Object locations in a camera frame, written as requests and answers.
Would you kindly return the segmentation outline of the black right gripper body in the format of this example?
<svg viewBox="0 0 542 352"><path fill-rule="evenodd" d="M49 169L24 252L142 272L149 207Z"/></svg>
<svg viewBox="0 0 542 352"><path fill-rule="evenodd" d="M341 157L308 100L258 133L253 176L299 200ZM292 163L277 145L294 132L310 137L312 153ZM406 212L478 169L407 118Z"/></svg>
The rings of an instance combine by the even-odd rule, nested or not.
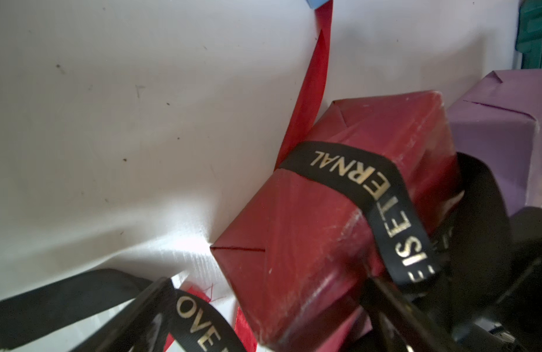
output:
<svg viewBox="0 0 542 352"><path fill-rule="evenodd" d="M513 279L452 337L468 351L542 351L542 208L511 217Z"/></svg>

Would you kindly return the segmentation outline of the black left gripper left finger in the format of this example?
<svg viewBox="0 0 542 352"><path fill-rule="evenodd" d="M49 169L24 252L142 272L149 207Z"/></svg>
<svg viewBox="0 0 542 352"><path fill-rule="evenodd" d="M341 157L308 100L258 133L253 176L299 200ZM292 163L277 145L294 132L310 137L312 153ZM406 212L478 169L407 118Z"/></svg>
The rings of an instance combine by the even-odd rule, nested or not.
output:
<svg viewBox="0 0 542 352"><path fill-rule="evenodd" d="M163 351L170 332L175 297L170 279L157 280L73 350Z"/></svg>

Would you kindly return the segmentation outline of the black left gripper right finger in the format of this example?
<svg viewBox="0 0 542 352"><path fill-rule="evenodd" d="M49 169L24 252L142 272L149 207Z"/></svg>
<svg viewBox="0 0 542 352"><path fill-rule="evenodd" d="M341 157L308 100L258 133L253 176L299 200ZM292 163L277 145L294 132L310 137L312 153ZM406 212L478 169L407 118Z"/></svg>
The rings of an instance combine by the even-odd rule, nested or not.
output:
<svg viewBox="0 0 542 352"><path fill-rule="evenodd" d="M360 304L371 319L377 351L465 350L381 278L365 281Z"/></svg>

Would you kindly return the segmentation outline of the black lettered ribbon bow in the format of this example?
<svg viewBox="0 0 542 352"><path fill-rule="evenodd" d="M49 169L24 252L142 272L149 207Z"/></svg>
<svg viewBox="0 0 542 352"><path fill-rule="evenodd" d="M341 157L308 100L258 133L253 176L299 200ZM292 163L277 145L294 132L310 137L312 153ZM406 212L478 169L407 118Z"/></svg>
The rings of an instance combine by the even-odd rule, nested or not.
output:
<svg viewBox="0 0 542 352"><path fill-rule="evenodd" d="M312 167L310 153L318 148L318 142L300 144L283 162L283 168L341 192L364 213L391 276L389 283L404 295L407 289L421 290L440 278L441 265L395 166L388 159L364 150L333 143L325 145L329 152L341 151L376 164L384 173L389 189L374 199L338 176ZM24 346L118 305L124 309L153 283L121 271L102 269L3 300L0 302L0 350ZM171 324L175 308L176 297L171 307ZM371 338L369 332L354 344L354 350L368 351Z"/></svg>

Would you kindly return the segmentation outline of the dark red gift box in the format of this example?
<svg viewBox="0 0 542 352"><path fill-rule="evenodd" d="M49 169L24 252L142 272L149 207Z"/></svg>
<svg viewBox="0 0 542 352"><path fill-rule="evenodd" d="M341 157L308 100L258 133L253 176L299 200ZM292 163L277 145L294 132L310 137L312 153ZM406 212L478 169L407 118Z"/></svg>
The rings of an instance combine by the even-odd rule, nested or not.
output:
<svg viewBox="0 0 542 352"><path fill-rule="evenodd" d="M456 151L437 91L334 101L304 142L319 143L312 167L374 199L389 189L376 164L325 145L388 159L428 239L458 194ZM391 276L364 213L341 192L282 164L211 250L259 344L313 351L344 336L364 280Z"/></svg>

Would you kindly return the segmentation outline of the purple gift box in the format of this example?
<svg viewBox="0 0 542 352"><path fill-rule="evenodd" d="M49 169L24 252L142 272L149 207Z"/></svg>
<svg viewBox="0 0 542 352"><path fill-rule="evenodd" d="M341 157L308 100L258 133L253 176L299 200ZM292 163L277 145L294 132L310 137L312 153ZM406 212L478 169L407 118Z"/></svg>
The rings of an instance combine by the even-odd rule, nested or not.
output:
<svg viewBox="0 0 542 352"><path fill-rule="evenodd" d="M489 167L510 214L542 205L542 69L492 71L447 116L457 151Z"/></svg>

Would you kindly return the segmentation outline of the red satin ribbon bow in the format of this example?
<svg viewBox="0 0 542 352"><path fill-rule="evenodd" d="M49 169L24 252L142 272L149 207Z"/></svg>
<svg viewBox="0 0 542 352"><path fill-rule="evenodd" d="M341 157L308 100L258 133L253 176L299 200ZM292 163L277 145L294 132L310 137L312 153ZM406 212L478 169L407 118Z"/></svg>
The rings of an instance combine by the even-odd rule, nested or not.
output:
<svg viewBox="0 0 542 352"><path fill-rule="evenodd" d="M333 2L315 10L319 36L308 66L303 85L286 134L278 153L275 169L285 161L294 147L303 141L313 126L322 104L327 83ZM194 287L176 291L174 322L171 336L164 349L172 342L184 351L202 351L205 342L215 342L210 351L255 351L257 342L247 321L238 311L236 325L231 327L226 319L206 300L207 297Z"/></svg>

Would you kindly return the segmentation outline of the blue gift box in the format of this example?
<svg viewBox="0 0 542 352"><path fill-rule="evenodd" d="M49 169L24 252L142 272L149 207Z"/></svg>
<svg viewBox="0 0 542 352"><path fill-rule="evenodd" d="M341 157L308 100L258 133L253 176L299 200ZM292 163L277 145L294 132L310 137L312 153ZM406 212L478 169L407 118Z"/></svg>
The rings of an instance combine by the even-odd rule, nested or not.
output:
<svg viewBox="0 0 542 352"><path fill-rule="evenodd" d="M328 3L329 0L306 0L308 6L312 10L317 10L319 7L323 6L324 4Z"/></svg>

